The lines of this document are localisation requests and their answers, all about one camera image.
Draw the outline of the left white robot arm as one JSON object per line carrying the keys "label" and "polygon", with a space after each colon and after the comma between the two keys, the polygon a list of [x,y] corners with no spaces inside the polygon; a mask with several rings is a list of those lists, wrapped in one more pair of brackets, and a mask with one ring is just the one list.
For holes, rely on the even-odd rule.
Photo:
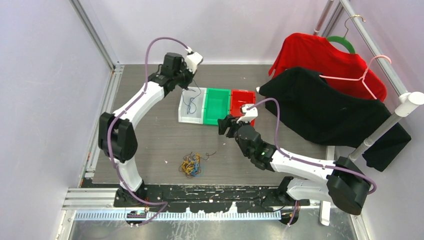
{"label": "left white robot arm", "polygon": [[119,177],[120,191],[135,207],[146,200],[145,183],[135,162],[138,149],[136,126],[176,86],[187,89],[202,62],[203,56],[198,52],[192,51],[187,56],[166,53],[157,71],[147,77],[127,103],[112,113],[103,112],[99,117],[98,147],[110,158]]}

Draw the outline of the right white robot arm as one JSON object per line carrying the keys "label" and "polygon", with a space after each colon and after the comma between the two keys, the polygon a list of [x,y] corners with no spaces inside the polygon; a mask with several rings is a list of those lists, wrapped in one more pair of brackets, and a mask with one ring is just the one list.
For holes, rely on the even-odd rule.
{"label": "right white robot arm", "polygon": [[318,200],[330,202],[351,215],[362,213],[366,198],[375,187],[353,161],[346,157],[316,159],[289,152],[262,140],[250,123],[237,120],[232,115],[218,119],[219,135],[233,138],[258,169],[290,175],[283,178],[277,192],[281,204]]}

